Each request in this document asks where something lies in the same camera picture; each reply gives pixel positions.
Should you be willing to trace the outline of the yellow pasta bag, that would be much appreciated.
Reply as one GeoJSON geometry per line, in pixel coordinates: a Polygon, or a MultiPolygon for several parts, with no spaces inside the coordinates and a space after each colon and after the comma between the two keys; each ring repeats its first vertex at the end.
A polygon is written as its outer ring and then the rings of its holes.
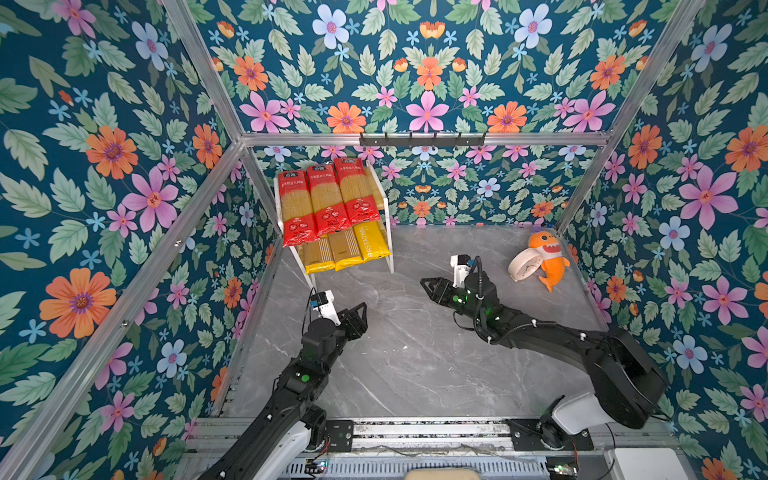
{"type": "Polygon", "coordinates": [[[328,241],[336,271],[363,263],[363,257],[352,229],[332,233],[328,236],[328,241]]]}
{"type": "Polygon", "coordinates": [[[391,255],[390,248],[380,228],[379,221],[359,223],[353,227],[363,262],[378,260],[391,255]]]}
{"type": "Polygon", "coordinates": [[[307,275],[335,269],[335,261],[327,236],[302,246],[302,262],[307,275]]]}

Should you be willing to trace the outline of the red spaghetti bag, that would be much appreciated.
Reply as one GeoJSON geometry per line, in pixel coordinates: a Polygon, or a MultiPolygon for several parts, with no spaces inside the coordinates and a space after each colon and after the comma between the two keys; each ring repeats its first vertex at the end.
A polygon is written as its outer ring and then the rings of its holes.
{"type": "Polygon", "coordinates": [[[298,246],[317,241],[317,227],[306,173],[303,170],[280,173],[278,192],[284,245],[298,246]]]}
{"type": "Polygon", "coordinates": [[[351,227],[334,166],[310,166],[307,171],[317,235],[325,236],[351,227]]]}
{"type": "Polygon", "coordinates": [[[333,160],[343,205],[352,225],[380,219],[365,169],[359,158],[339,157],[333,160]]]}

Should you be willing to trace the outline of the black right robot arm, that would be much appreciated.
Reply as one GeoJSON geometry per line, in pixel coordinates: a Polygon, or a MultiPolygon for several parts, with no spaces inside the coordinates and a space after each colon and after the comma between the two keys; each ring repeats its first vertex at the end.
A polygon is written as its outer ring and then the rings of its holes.
{"type": "Polygon", "coordinates": [[[657,414],[667,380],[629,332],[576,329],[530,316],[499,300],[480,257],[455,255],[451,266],[451,279],[421,279],[432,302],[470,319],[468,330],[489,345],[538,352],[589,376],[591,391],[558,397],[539,418],[534,434],[545,447],[561,449],[599,425],[641,429],[657,414]]]}

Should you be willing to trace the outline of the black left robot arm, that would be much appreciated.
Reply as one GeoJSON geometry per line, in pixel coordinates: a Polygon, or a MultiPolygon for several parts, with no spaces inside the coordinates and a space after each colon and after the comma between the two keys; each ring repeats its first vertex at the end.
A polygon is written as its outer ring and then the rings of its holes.
{"type": "Polygon", "coordinates": [[[277,479],[302,452],[326,443],[327,413],[316,405],[348,342],[368,329],[362,302],[309,322],[301,350],[277,377],[265,406],[202,479],[277,479]]]}

